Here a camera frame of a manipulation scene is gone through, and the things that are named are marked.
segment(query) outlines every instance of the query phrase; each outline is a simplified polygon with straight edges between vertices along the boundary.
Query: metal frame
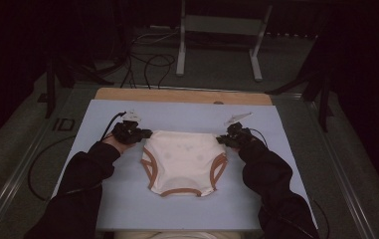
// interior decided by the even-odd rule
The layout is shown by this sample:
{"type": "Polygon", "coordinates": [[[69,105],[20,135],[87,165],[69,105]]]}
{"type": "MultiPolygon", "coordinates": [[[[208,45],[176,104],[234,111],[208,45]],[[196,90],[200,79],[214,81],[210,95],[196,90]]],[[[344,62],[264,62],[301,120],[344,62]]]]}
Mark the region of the metal frame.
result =
{"type": "Polygon", "coordinates": [[[249,51],[249,57],[251,59],[252,70],[254,72],[254,80],[257,82],[263,80],[260,64],[258,62],[258,51],[260,50],[266,33],[267,23],[273,9],[272,5],[268,6],[266,15],[262,20],[186,15],[185,5],[186,0],[182,0],[180,18],[180,46],[176,69],[177,76],[182,77],[185,71],[185,33],[186,31],[198,31],[257,36],[257,43],[254,48],[249,51]]]}

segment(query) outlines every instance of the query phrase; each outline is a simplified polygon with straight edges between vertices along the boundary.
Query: white underwear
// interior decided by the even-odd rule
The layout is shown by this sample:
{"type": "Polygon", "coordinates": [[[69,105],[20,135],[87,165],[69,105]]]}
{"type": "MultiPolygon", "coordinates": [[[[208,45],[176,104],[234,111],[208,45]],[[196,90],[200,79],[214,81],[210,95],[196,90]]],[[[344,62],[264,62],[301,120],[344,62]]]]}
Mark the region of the white underwear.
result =
{"type": "Polygon", "coordinates": [[[227,157],[214,134],[157,130],[146,140],[141,162],[153,192],[206,196],[216,190],[227,157]]]}

